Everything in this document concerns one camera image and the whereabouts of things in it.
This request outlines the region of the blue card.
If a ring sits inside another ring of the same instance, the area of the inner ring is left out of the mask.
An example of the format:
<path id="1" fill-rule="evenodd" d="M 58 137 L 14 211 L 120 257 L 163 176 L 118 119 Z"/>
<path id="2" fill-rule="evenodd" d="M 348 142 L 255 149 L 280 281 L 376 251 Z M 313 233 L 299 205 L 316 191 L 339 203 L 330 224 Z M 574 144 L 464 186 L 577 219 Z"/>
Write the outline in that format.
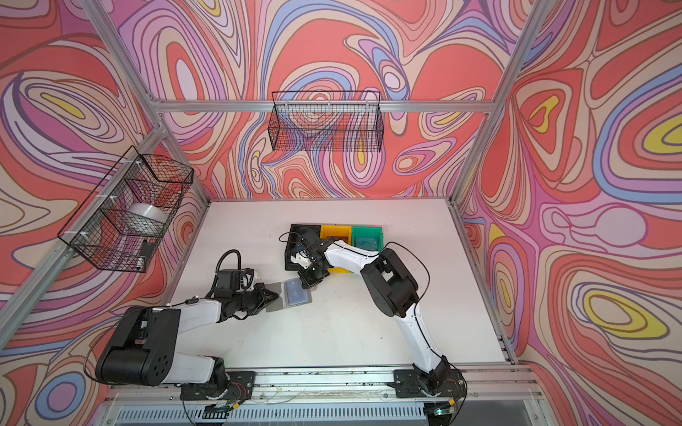
<path id="1" fill-rule="evenodd" d="M 284 293 L 289 306 L 299 306 L 309 302 L 309 294 L 306 289 L 301 287 L 300 280 L 284 282 Z"/>

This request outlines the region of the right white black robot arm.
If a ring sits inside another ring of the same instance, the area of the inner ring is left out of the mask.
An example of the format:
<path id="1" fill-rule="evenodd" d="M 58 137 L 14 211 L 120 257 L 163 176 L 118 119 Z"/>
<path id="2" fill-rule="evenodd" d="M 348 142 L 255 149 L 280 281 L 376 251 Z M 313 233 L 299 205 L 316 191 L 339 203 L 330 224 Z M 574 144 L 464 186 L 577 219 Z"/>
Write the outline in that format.
<path id="1" fill-rule="evenodd" d="M 417 383 L 408 388 L 399 383 L 401 392 L 435 396 L 446 383 L 451 365 L 446 356 L 436 351 L 433 340 L 421 324 L 417 280 L 395 251 L 355 248 L 337 237 L 322 239 L 307 228 L 305 232 L 289 231 L 285 260 L 295 264 L 302 287 L 312 289 L 342 268 L 362 278 L 369 295 L 382 314 L 395 319 L 413 357 Z"/>

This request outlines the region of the grey card holder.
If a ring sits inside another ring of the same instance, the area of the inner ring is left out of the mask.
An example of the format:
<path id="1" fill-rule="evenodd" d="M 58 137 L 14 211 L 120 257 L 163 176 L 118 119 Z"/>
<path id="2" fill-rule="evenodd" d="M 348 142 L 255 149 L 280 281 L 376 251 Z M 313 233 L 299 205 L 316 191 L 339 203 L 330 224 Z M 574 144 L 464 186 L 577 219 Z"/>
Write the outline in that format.
<path id="1" fill-rule="evenodd" d="M 281 310 L 307 305 L 312 302 L 312 292 L 303 287 L 300 278 L 266 284 L 266 289 L 277 294 L 275 299 L 266 307 L 266 312 L 278 312 Z"/>

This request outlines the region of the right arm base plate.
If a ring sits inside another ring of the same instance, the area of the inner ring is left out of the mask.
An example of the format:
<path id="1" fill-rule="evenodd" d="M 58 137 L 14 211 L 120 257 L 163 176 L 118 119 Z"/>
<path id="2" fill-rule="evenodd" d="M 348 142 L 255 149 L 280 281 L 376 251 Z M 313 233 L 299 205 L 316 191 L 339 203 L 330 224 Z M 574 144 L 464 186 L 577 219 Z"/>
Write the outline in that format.
<path id="1" fill-rule="evenodd" d="M 387 385 L 395 390 L 399 399 L 446 398 L 463 399 L 468 392 L 467 382 L 461 371 L 455 368 L 445 373 L 428 374 L 413 367 L 397 369 L 393 380 Z"/>

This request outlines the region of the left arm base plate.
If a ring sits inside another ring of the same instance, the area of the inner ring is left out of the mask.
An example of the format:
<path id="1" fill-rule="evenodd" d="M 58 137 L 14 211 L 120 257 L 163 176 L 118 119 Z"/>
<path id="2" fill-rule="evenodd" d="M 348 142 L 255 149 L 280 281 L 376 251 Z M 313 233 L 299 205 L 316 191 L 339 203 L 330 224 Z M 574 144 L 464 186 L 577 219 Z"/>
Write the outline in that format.
<path id="1" fill-rule="evenodd" d="M 183 384 L 180 387 L 180 399 L 243 403 L 252 398 L 255 378 L 255 371 L 234 371 L 212 377 L 208 383 Z"/>

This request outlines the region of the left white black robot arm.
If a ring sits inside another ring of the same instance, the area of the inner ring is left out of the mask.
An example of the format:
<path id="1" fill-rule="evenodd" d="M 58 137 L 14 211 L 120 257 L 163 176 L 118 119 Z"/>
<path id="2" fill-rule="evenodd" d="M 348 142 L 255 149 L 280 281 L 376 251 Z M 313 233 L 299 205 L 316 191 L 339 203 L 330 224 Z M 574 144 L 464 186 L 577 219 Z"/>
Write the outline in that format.
<path id="1" fill-rule="evenodd" d="M 227 389 L 229 376 L 220 357 L 183 353 L 178 339 L 199 328 L 229 320 L 245 321 L 280 298 L 263 283 L 247 291 L 192 297 L 170 306 L 128 309 L 99 357 L 94 380 L 106 385 L 206 385 Z"/>

